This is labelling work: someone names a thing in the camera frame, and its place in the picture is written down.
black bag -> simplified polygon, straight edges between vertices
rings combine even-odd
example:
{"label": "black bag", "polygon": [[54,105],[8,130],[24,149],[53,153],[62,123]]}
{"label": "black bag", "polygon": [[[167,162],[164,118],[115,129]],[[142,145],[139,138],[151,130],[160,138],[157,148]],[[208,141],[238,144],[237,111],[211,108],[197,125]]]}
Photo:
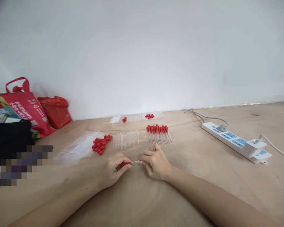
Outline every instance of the black bag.
{"label": "black bag", "polygon": [[31,128],[30,120],[0,123],[0,165],[1,160],[16,159],[17,152],[26,152],[27,145],[35,145]]}

white power strip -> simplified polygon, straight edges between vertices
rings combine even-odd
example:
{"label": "white power strip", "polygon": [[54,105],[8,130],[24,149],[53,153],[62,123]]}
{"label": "white power strip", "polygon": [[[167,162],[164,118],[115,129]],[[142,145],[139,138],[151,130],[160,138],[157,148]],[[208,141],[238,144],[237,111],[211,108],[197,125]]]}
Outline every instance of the white power strip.
{"label": "white power strip", "polygon": [[229,131],[220,132],[216,129],[219,126],[212,122],[203,123],[201,127],[253,163],[268,164],[267,160],[272,157],[272,154],[265,150],[257,150],[251,157],[248,157],[242,153],[242,148],[246,144],[244,139]]}

right hand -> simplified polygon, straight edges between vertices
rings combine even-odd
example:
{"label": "right hand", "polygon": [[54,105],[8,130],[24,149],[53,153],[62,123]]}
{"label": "right hand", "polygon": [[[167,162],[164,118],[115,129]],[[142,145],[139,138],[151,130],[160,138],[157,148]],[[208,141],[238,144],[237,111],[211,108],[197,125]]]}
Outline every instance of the right hand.
{"label": "right hand", "polygon": [[165,180],[172,170],[172,165],[168,162],[158,144],[154,146],[153,150],[153,152],[149,150],[144,151],[144,155],[140,157],[140,163],[145,166],[151,178]]}

red shopping bag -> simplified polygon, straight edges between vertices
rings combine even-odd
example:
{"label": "red shopping bag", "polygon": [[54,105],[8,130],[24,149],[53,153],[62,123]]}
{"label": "red shopping bag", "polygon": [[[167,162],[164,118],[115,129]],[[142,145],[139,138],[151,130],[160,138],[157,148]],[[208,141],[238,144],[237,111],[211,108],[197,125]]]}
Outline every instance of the red shopping bag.
{"label": "red shopping bag", "polygon": [[[13,91],[17,91],[18,93],[10,93],[7,85],[22,79],[25,79],[22,88],[18,86],[13,88]],[[55,129],[50,127],[44,110],[37,98],[30,92],[28,79],[25,77],[14,79],[7,83],[5,88],[7,93],[0,95],[15,110],[19,117],[31,121],[34,139],[46,137],[55,131]]]}
{"label": "red shopping bag", "polygon": [[51,126],[54,128],[62,128],[72,121],[67,111],[68,102],[66,99],[59,96],[54,98],[38,97],[37,99],[41,103]]}

white wall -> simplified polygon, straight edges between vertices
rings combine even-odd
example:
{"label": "white wall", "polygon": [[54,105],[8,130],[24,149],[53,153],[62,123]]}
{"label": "white wall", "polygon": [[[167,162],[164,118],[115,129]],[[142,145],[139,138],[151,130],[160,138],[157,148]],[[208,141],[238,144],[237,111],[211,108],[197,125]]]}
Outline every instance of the white wall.
{"label": "white wall", "polygon": [[1,0],[0,64],[73,119],[282,101],[284,0]]}

